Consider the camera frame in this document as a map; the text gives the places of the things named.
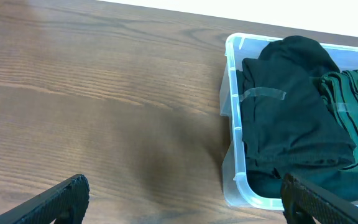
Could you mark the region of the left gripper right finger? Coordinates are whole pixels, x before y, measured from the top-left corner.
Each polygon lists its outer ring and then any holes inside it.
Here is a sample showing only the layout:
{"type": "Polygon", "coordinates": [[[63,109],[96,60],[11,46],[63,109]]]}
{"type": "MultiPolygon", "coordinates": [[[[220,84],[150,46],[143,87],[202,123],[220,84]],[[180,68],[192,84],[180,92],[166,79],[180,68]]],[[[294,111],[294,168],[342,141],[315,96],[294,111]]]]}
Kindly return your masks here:
{"type": "Polygon", "coordinates": [[[280,195],[288,224],[358,224],[358,206],[297,175],[285,175],[280,195]]]}

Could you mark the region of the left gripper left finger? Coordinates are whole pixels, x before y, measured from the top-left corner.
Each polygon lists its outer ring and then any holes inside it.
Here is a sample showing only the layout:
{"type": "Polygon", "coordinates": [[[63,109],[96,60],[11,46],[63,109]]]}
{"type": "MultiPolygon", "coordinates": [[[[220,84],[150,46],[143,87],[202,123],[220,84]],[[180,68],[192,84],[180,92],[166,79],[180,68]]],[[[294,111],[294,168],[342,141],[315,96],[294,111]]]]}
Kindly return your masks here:
{"type": "Polygon", "coordinates": [[[81,224],[89,205],[90,187],[76,174],[0,215],[0,224],[81,224]]]}

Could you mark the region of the dark navy cloth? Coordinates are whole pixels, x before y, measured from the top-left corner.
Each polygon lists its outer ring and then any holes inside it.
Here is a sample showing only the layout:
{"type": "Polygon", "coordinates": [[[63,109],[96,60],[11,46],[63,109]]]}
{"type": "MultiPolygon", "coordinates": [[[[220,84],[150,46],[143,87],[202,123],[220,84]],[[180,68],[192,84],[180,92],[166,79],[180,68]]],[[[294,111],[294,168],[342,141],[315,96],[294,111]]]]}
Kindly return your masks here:
{"type": "MultiPolygon", "coordinates": [[[[358,173],[332,171],[305,175],[304,178],[344,200],[358,201],[358,173]]],[[[282,179],[262,172],[248,171],[247,181],[257,195],[266,198],[280,198],[282,179]]]]}

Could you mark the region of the black cloth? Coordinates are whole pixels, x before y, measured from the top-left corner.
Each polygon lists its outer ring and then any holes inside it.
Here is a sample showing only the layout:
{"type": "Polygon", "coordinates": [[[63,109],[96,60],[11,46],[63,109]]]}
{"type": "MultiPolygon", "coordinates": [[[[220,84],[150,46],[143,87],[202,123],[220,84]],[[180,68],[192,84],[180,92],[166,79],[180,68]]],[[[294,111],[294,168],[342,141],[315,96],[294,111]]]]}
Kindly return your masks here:
{"type": "Polygon", "coordinates": [[[284,59],[242,61],[241,118],[250,171],[281,178],[339,170],[355,144],[337,123],[307,71],[284,59]]]}

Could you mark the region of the dark green cloth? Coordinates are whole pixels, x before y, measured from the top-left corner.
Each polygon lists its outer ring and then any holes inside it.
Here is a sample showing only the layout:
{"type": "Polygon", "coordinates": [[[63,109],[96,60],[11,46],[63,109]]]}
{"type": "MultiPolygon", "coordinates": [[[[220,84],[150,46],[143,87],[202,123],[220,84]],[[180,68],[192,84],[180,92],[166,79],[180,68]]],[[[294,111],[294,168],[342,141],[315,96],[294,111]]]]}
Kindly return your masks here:
{"type": "Polygon", "coordinates": [[[358,173],[358,70],[324,74],[318,81],[318,91],[328,110],[356,144],[355,163],[343,171],[358,173]]]}

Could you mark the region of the black garment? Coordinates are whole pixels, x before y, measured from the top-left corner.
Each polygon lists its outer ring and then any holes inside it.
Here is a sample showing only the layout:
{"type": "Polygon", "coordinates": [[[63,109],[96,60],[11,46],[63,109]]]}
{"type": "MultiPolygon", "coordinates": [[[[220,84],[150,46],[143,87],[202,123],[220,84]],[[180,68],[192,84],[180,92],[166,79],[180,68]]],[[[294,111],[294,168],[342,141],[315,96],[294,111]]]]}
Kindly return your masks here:
{"type": "Polygon", "coordinates": [[[270,42],[259,59],[283,59],[300,66],[310,77],[321,77],[328,72],[340,72],[339,67],[321,44],[313,39],[293,35],[270,42]]]}

